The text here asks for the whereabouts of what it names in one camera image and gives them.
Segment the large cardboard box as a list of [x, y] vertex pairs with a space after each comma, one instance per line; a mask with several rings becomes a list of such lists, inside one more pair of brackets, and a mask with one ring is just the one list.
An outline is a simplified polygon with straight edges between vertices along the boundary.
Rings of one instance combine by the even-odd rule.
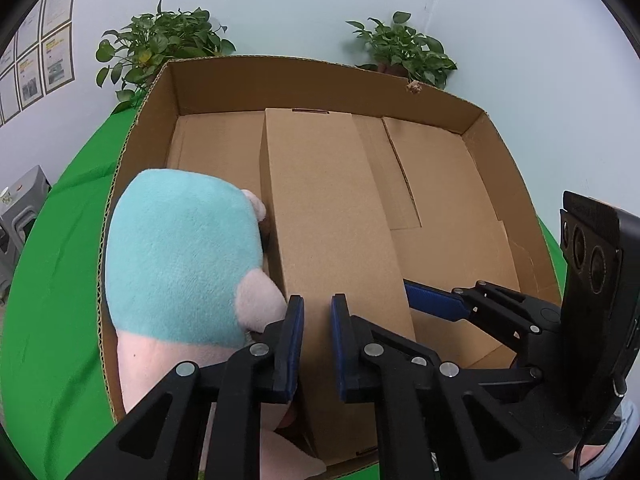
[[411, 312], [401, 280], [561, 300], [550, 238], [494, 124], [429, 86], [303, 58], [170, 62], [126, 136], [110, 201], [151, 168], [210, 174], [266, 204], [265, 269], [305, 300], [308, 434], [332, 478], [370, 466], [375, 440], [372, 410], [337, 399], [333, 295], [463, 367], [512, 354], [468, 322]]

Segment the potted green plant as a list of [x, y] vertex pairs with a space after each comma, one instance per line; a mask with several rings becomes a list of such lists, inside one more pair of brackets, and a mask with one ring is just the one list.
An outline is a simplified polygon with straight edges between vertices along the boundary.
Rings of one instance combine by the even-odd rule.
[[168, 62], [235, 54], [227, 30], [205, 9], [169, 11], [159, 3], [153, 13], [135, 15], [124, 27], [103, 33], [96, 47], [101, 64], [96, 85], [109, 81], [114, 86], [115, 114], [136, 108]]
[[367, 55], [358, 68], [444, 90], [450, 74], [458, 69], [457, 63], [438, 39], [412, 27], [411, 18], [406, 11], [396, 11], [389, 23], [368, 18], [372, 28], [360, 21], [347, 21], [356, 45]]

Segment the teal pink plush toy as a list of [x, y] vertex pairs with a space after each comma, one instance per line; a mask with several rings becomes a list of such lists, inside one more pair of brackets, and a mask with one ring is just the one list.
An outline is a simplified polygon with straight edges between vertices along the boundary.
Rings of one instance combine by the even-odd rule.
[[104, 259], [126, 412], [182, 362], [204, 368], [236, 352], [256, 370], [276, 362], [273, 349], [250, 351], [288, 310], [262, 268], [266, 217], [255, 194], [207, 174], [147, 169], [127, 185]]

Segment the left potted green plant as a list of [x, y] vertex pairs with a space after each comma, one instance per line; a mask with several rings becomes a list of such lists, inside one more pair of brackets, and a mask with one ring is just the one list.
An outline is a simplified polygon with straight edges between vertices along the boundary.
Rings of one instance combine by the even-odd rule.
[[103, 33], [96, 47], [101, 64], [96, 85], [109, 81], [114, 86], [115, 114], [136, 108], [168, 62], [235, 54], [227, 30], [205, 9], [169, 11], [159, 3], [153, 13], [135, 15], [124, 27]]

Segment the green table cloth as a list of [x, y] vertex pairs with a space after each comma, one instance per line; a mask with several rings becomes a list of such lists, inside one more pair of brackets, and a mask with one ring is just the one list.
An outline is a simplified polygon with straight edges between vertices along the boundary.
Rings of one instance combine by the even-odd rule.
[[[354, 114], [337, 121], [341, 147], [371, 168], [404, 278], [439, 289], [482, 280], [560, 302], [558, 248], [487, 115], [459, 128]], [[17, 265], [2, 339], [6, 431], [36, 477], [64, 478], [120, 412], [115, 337], [99, 291], [113, 181], [142, 168], [122, 150], [140, 145], [164, 166], [259, 192], [265, 134], [260, 110], [171, 117], [150, 133], [122, 112], [60, 177]]]

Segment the right potted green plant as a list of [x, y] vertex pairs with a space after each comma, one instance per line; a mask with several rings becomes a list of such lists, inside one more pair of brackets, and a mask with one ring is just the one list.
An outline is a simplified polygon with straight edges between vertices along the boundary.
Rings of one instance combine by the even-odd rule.
[[458, 69], [457, 63], [438, 39], [412, 27], [411, 18], [406, 11], [396, 11], [389, 23], [368, 18], [372, 28], [360, 21], [347, 21], [356, 45], [367, 55], [358, 68], [444, 90], [450, 74]]

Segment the framed wall certificates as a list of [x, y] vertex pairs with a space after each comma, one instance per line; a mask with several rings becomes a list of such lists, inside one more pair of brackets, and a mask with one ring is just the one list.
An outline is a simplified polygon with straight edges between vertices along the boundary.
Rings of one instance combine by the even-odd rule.
[[6, 124], [75, 80], [75, 0], [37, 0], [1, 55], [1, 122]]

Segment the grey machine at left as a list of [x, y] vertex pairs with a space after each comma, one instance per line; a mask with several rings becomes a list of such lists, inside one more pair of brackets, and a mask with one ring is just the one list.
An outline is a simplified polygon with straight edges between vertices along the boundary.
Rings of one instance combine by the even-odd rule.
[[50, 189], [41, 167], [35, 166], [1, 192], [1, 300], [6, 299], [18, 259]]

